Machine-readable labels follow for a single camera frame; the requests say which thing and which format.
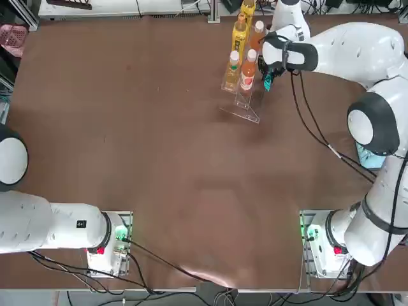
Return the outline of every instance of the black cable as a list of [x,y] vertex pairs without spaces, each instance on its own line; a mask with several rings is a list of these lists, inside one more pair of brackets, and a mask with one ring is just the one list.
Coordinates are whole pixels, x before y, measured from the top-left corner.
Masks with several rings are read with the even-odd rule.
[[[310,105],[309,105],[309,102],[307,101],[306,90],[305,90],[305,84],[304,84],[304,82],[303,82],[303,75],[302,75],[302,72],[301,72],[301,71],[299,71],[299,75],[300,75],[300,85],[302,86],[303,99],[305,100],[305,104],[306,104],[307,110],[309,111],[310,116],[312,117],[313,122],[314,122],[314,125],[316,126],[317,130],[319,131],[319,134],[320,134],[321,138],[322,138],[323,141],[326,143],[326,146],[328,146],[328,145],[329,145],[329,142],[327,141],[327,139],[326,139],[326,138],[324,137],[324,135],[322,134],[322,132],[321,132],[321,130],[320,130],[320,127],[319,127],[319,124],[317,124],[317,120],[316,120],[315,116],[313,115],[313,112],[312,112],[312,109],[311,109],[311,107],[310,107]],[[351,158],[351,157],[349,157],[349,156],[347,156],[347,155],[345,155],[345,154],[343,154],[343,153],[341,153],[341,152],[337,152],[337,153],[339,153],[339,155],[342,156],[343,158],[346,158],[346,159],[348,159],[349,161],[351,161],[352,163],[354,163],[355,165],[359,166],[362,170],[365,170],[365,171],[369,172],[369,174],[373,175],[374,177],[377,177],[377,175],[376,175],[373,171],[371,171],[370,169],[364,167],[362,164],[358,163],[358,162],[355,161],[353,158]]]
[[[295,84],[293,82],[293,75],[291,74],[291,85],[292,85],[292,93],[293,93],[293,99],[295,101],[295,106],[296,106],[296,111],[298,112],[299,118],[303,124],[303,126],[305,127],[305,129],[309,132],[309,134],[321,145],[324,145],[325,147],[328,147],[328,144],[326,144],[325,142],[321,141],[307,126],[305,120],[303,119],[302,113],[300,112],[300,108],[299,108],[299,104],[298,104],[298,100],[296,97],[296,91],[295,91]],[[358,169],[356,169],[355,167],[353,167],[350,163],[348,163],[345,159],[340,159],[341,161],[343,161],[346,165],[348,165],[350,168],[352,168],[354,171],[356,171],[357,173],[359,173],[361,176],[363,176],[365,179],[367,179],[369,182],[371,182],[372,184],[374,183],[374,181],[369,178],[368,176],[366,176],[364,173],[360,172]]]
[[41,256],[41,258],[40,258],[41,260],[48,261],[49,263],[54,263],[54,264],[56,264],[56,265],[61,265],[61,266],[63,266],[64,268],[70,268],[70,269],[82,270],[82,271],[88,271],[88,272],[95,272],[95,273],[99,273],[99,274],[103,274],[103,275],[106,275],[106,276],[113,277],[114,279],[119,279],[119,280],[121,280],[121,281],[128,282],[128,283],[130,283],[130,284],[135,284],[135,285],[137,285],[137,286],[140,286],[140,287],[143,287],[143,288],[144,288],[144,286],[143,286],[142,284],[140,284],[140,283],[138,283],[138,282],[135,282],[135,281],[133,281],[133,280],[124,279],[123,277],[119,277],[119,276],[116,276],[116,275],[112,275],[112,274],[110,274],[110,273],[106,273],[106,272],[104,272],[104,271],[99,271],[99,270],[95,270],[95,269],[91,269],[91,268],[82,268],[82,267],[79,267],[79,266],[67,265],[67,264],[65,264],[65,263],[61,263],[61,262],[59,262],[59,261],[56,261],[56,260],[47,258],[47,257],[45,257],[45,256],[43,256],[43,255],[41,255],[41,254],[39,254],[39,255]]
[[310,108],[309,102],[307,101],[306,91],[305,91],[305,84],[304,84],[304,82],[303,82],[303,75],[302,75],[302,72],[301,72],[301,71],[299,71],[299,75],[300,75],[300,85],[302,86],[303,99],[305,100],[306,107],[307,107],[307,109],[308,109],[308,111],[309,111],[309,113],[310,113],[310,116],[312,117],[312,120],[313,120],[313,122],[314,122],[314,125],[315,125],[316,128],[317,128],[317,131],[319,132],[319,134],[320,134],[320,136],[321,136],[321,139],[323,139],[323,141],[324,141],[326,144],[328,144],[329,142],[328,142],[327,139],[323,136],[323,133],[322,133],[321,130],[320,130],[319,124],[317,124],[317,120],[316,120],[316,118],[315,118],[314,115],[313,115],[312,109]]
[[263,7],[262,7],[262,4],[261,4],[261,0],[258,1],[258,4],[259,4],[259,7],[261,8],[262,16],[265,16],[265,13],[263,11]]
[[142,18],[143,16],[142,16],[142,14],[140,13],[140,9],[139,9],[139,1],[138,1],[138,0],[136,0],[136,4],[138,5],[139,17],[140,17],[140,18]]
[[334,297],[332,297],[332,296],[329,296],[329,297],[330,297],[333,301],[336,301],[336,302],[339,302],[339,303],[346,303],[346,302],[348,302],[349,300],[351,300],[352,298],[354,298],[356,294],[357,294],[357,290],[354,290],[354,292],[352,293],[352,295],[351,295],[349,298],[346,298],[345,300],[338,300],[338,299],[336,299],[336,298],[334,298]]
[[198,3],[196,3],[196,6],[197,6],[198,13],[199,13],[200,15],[203,15],[202,12],[201,12],[201,10],[200,10],[200,7],[198,6]]
[[167,261],[167,260],[163,259],[162,257],[160,257],[160,256],[158,256],[158,255],[156,255],[156,254],[154,254],[153,252],[151,252],[150,250],[146,249],[144,246],[138,244],[137,242],[134,242],[134,241],[132,241],[132,240],[130,240],[130,239],[127,239],[127,238],[122,239],[122,241],[123,241],[123,242],[129,242],[129,243],[131,243],[131,244],[137,246],[139,249],[142,249],[143,251],[149,253],[150,255],[152,255],[153,257],[155,257],[156,259],[162,261],[163,263],[166,263],[167,265],[171,266],[172,268],[176,269],[177,271],[180,271],[181,273],[183,273],[183,274],[185,274],[185,275],[187,275],[187,276],[190,276],[190,277],[192,277],[192,278],[194,278],[194,279],[196,279],[196,280],[198,280],[198,281],[209,282],[208,279],[203,279],[203,278],[201,278],[201,277],[199,277],[199,276],[196,276],[196,275],[194,275],[194,274],[191,274],[191,273],[185,271],[183,268],[181,268],[181,267],[179,267],[179,266],[177,266],[177,265],[174,265],[173,263],[170,263],[169,261]]
[[74,306],[74,305],[72,304],[71,296],[69,295],[69,291],[68,291],[68,290],[67,290],[67,292],[66,292],[66,297],[68,298],[69,306]]
[[100,291],[99,289],[96,289],[94,286],[88,284],[88,283],[85,282],[83,279],[81,279],[80,277],[78,277],[78,280],[80,280],[83,284],[85,284],[90,290],[93,290],[94,292],[101,293],[101,294],[109,293],[109,294],[111,294],[111,295],[122,295],[122,294],[123,294],[123,292],[122,292],[122,293],[114,293],[114,292],[111,292],[111,291],[110,291],[109,289],[107,289],[104,285],[102,285],[102,283],[101,283],[100,281],[94,279],[93,277],[91,277],[91,276],[89,276],[89,275],[86,275],[86,274],[81,273],[81,272],[74,272],[74,271],[71,271],[71,270],[69,270],[69,269],[63,270],[63,269],[58,269],[58,268],[56,268],[56,267],[54,267],[54,266],[48,266],[48,265],[44,264],[43,262],[41,262],[41,260],[40,260],[39,258],[37,258],[37,257],[35,257],[35,256],[33,256],[33,255],[31,255],[31,257],[33,258],[33,260],[35,260],[37,263],[39,263],[40,265],[44,266],[44,267],[47,268],[48,270],[58,271],[58,272],[67,273],[67,274],[71,274],[71,275],[81,275],[82,277],[86,277],[86,278],[91,279],[92,281],[96,282],[96,283],[97,283],[98,285],[100,285],[100,286],[103,288],[103,290],[104,290],[104,291]]
[[160,295],[160,294],[162,294],[162,292],[155,292],[153,289],[150,289],[150,288],[148,287],[148,285],[147,285],[147,283],[146,283],[146,281],[145,281],[145,278],[143,277],[142,268],[140,268],[139,262],[137,261],[137,259],[136,259],[131,253],[128,253],[127,255],[128,255],[128,256],[133,260],[133,262],[135,263],[135,265],[136,265],[136,267],[137,267],[137,269],[138,269],[138,273],[139,273],[140,280],[142,281],[142,284],[143,284],[143,286],[145,287],[145,289],[146,289],[146,291],[148,292],[148,294],[149,294],[149,295]]
[[287,298],[284,298],[284,297],[282,297],[282,296],[280,296],[283,300],[284,300],[284,303],[282,303],[280,306],[282,306],[282,305],[284,305],[285,303],[289,303],[289,304],[293,304],[293,305],[303,305],[303,304],[307,304],[307,303],[310,303],[310,302],[314,302],[314,301],[318,301],[318,300],[321,300],[322,298],[324,298],[325,296],[328,296],[329,294],[330,294],[330,291],[333,289],[333,287],[334,287],[334,285],[336,284],[336,282],[340,279],[340,277],[342,276],[342,273],[343,273],[343,271],[344,271],[344,269],[346,269],[346,267],[348,267],[348,265],[349,265],[349,263],[351,262],[351,259],[349,259],[345,264],[344,264],[344,266],[343,266],[343,268],[340,270],[340,272],[339,272],[339,275],[336,277],[336,279],[333,281],[333,284],[331,284],[331,286],[330,286],[330,288],[325,292],[325,293],[323,293],[321,296],[319,296],[318,298],[313,298],[313,299],[311,299],[311,300],[309,300],[309,301],[303,301],[303,302],[290,302],[290,301],[288,301],[288,299],[291,297],[291,296],[289,296],[289,297],[287,297]]
[[310,8],[313,7],[313,6],[312,6],[312,2],[307,2],[306,0],[301,0],[301,1],[309,5],[307,11],[305,12],[305,13],[309,14]]
[[354,14],[358,9],[360,8],[360,4],[356,7],[356,9],[354,11],[352,11],[351,13]]
[[[168,295],[161,295],[161,296],[156,296],[156,297],[154,297],[154,298],[149,298],[149,299],[146,299],[146,298],[141,298],[141,299],[132,299],[132,300],[126,300],[127,302],[148,302],[148,301],[156,301],[156,300],[160,300],[160,299],[162,299],[162,298],[167,298],[167,297],[169,297],[169,296],[173,296],[173,295],[193,295],[193,296],[195,296],[195,297],[197,297],[200,301],[202,301],[206,306],[212,306],[212,305],[210,305],[209,303],[207,303],[201,296],[199,296],[197,293],[193,293],[193,292],[172,292],[172,293],[169,293]],[[111,304],[111,303],[121,303],[122,302],[122,299],[118,299],[118,300],[112,300],[112,301],[109,301],[109,302],[105,302],[105,303],[102,303],[102,304],[99,304],[98,306],[105,306],[105,305],[109,305],[109,304]]]
[[137,302],[136,304],[134,304],[134,306],[138,306],[139,304],[143,303],[145,300],[148,300],[152,295],[147,295],[143,300],[141,300],[140,302]]

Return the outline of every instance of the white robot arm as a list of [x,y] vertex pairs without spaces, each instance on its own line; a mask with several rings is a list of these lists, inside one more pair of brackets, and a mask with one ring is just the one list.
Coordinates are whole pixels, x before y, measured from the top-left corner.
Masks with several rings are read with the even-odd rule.
[[[321,234],[310,243],[318,276],[336,277],[344,256],[372,266],[384,256],[389,231],[389,252],[408,233],[408,170],[402,176],[394,227],[390,227],[397,177],[408,149],[408,59],[401,35],[377,24],[341,24],[302,40],[294,30],[301,24],[307,32],[307,25],[299,21],[300,0],[288,1],[279,0],[277,9],[284,11],[284,18],[276,11],[265,37],[265,63],[272,69],[320,72],[364,86],[367,92],[349,107],[347,125],[363,147],[387,156],[358,208],[318,213],[310,226]],[[295,24],[289,15],[296,16]]]
[[0,193],[0,254],[37,249],[86,249],[91,269],[127,270],[128,229],[119,214],[81,203],[50,203],[30,194]]

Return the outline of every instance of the brown table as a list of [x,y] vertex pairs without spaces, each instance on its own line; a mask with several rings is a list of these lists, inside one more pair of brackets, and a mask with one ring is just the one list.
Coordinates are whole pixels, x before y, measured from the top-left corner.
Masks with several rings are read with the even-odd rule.
[[[8,121],[30,153],[19,189],[49,201],[131,210],[135,240],[228,286],[294,290],[302,255],[299,210],[348,207],[370,185],[307,134],[287,75],[267,95],[259,125],[218,109],[233,98],[220,83],[234,20],[53,22],[31,33]],[[313,34],[358,20],[408,33],[385,14],[309,19]],[[346,110],[362,88],[313,73],[305,73],[305,85],[327,138],[355,157]],[[300,96],[298,80],[296,86]],[[83,251],[46,254],[85,264]],[[134,254],[154,288],[196,283]],[[401,281],[407,255],[407,249],[392,252],[365,288],[408,290]],[[26,254],[0,258],[0,288],[83,287]],[[129,278],[138,279],[134,268]]]

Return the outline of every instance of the plastic bottle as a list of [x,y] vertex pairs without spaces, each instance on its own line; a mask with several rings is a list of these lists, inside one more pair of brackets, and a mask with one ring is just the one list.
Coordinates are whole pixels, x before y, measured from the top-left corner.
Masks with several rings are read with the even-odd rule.
[[254,27],[255,31],[253,32],[251,39],[249,40],[249,46],[251,47],[251,49],[254,49],[256,53],[259,53],[259,51],[261,51],[262,42],[260,40],[264,36],[263,27],[263,22],[260,20],[257,21]]
[[239,62],[240,55],[238,51],[231,51],[229,55],[229,63],[227,70],[225,71],[225,84],[224,89],[226,91],[235,92],[237,90],[238,80],[240,77]]
[[256,51],[250,49],[248,51],[247,59],[242,64],[241,79],[240,79],[240,91],[242,93],[249,92],[254,83],[254,77],[256,72]]
[[234,24],[232,31],[232,49],[238,51],[240,60],[244,58],[245,38],[247,34],[247,25],[245,24],[244,14],[238,15],[238,21]]
[[252,16],[254,16],[255,9],[256,9],[255,0],[242,1],[241,13],[244,14],[245,21],[247,23],[247,36],[245,37],[245,42],[248,41],[249,32],[251,31],[251,26],[252,26]]

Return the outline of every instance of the metal bracket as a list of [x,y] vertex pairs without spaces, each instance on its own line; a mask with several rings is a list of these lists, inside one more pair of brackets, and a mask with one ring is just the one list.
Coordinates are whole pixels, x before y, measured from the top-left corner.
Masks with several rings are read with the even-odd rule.
[[11,5],[18,11],[20,16],[29,25],[30,31],[37,31],[38,19],[34,16],[32,11],[28,8],[23,0],[9,0]]
[[207,19],[209,24],[219,24],[218,0],[210,0],[210,15]]

